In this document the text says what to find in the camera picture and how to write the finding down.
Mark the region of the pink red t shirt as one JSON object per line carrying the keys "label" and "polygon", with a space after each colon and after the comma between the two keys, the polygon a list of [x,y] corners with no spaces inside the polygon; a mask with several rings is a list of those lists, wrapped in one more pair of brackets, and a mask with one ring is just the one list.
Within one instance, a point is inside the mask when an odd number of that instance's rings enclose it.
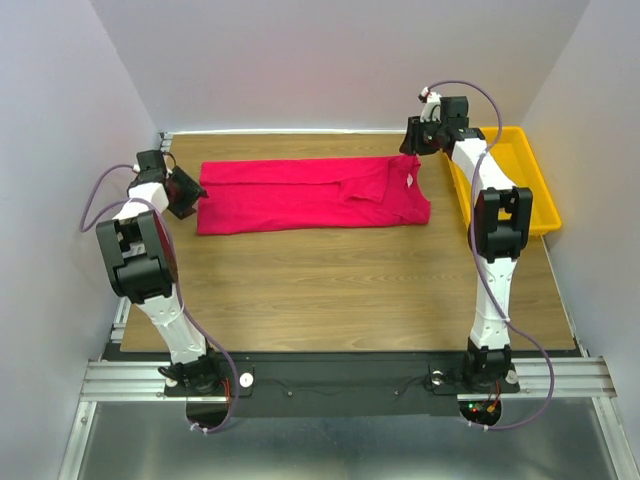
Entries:
{"label": "pink red t shirt", "polygon": [[415,156],[206,162],[200,235],[426,225]]}

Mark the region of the yellow plastic tray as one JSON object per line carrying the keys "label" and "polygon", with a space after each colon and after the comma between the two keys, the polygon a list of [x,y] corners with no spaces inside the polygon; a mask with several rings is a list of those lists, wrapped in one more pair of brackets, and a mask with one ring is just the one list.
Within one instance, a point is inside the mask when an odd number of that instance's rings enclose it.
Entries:
{"label": "yellow plastic tray", "polygon": [[[480,129],[487,143],[494,140],[498,131],[498,127],[480,127]],[[491,149],[491,155],[503,173],[516,186],[528,187],[533,193],[530,236],[543,236],[559,230],[562,220],[524,130],[519,126],[504,126],[499,142]],[[467,228],[470,222],[472,172],[466,174],[452,161],[448,163],[462,221]]]}

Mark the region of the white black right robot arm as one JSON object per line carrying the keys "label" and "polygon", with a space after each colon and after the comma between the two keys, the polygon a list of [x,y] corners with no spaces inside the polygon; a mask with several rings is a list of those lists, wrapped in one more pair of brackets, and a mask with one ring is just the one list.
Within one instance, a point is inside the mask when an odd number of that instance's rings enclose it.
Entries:
{"label": "white black right robot arm", "polygon": [[468,242],[478,285],[460,378],[466,387],[482,390],[505,378],[511,367],[511,285],[528,243],[533,193],[516,186],[492,157],[481,130],[469,125],[466,97],[425,90],[419,100],[422,113],[408,119],[400,152],[442,152],[464,173],[471,187]]}

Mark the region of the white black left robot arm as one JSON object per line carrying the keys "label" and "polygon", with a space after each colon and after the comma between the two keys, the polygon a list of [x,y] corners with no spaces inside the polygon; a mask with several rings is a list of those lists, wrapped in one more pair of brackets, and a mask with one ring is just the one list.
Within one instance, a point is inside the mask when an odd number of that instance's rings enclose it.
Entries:
{"label": "white black left robot arm", "polygon": [[168,167],[166,156],[160,150],[136,154],[126,201],[95,232],[113,291],[138,306],[169,350],[170,365],[159,369],[167,385],[209,395],[221,386],[223,371],[210,343],[187,318],[176,256],[163,225],[165,211],[178,219],[194,214],[194,204],[206,192],[180,167]]}

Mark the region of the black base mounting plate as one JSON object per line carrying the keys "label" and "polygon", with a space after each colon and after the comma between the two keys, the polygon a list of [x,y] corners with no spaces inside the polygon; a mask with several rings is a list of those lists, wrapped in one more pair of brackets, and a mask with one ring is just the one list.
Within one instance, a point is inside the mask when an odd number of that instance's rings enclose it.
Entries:
{"label": "black base mounting plate", "polygon": [[230,400],[239,418],[456,416],[459,397],[516,393],[510,360],[463,352],[220,354],[193,366],[161,366],[169,397]]}

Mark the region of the aluminium frame rail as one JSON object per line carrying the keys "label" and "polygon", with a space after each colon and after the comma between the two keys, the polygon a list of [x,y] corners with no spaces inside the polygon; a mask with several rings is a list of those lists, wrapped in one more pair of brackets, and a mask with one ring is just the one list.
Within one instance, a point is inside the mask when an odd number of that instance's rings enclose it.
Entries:
{"label": "aluminium frame rail", "polygon": [[[158,371],[158,362],[92,362],[86,369],[80,399],[87,402],[136,401],[204,401],[224,399],[222,391],[214,394],[189,393],[173,386]],[[364,393],[380,389],[394,397],[404,395],[411,387],[425,386],[429,393],[457,395],[460,400],[479,398],[488,393],[487,387],[454,387],[447,382],[453,378],[432,367],[420,367],[410,374],[406,367],[395,362],[399,373],[384,373],[378,377],[368,366],[350,364],[340,367],[336,362],[322,363],[317,373],[309,366],[296,373],[292,364],[276,362],[270,373],[265,362],[238,369],[240,394],[250,397],[275,388],[289,398],[297,392],[313,394]],[[601,358],[518,359],[515,372],[501,382],[504,398],[523,395],[530,398],[614,397],[615,387],[608,368]]]}

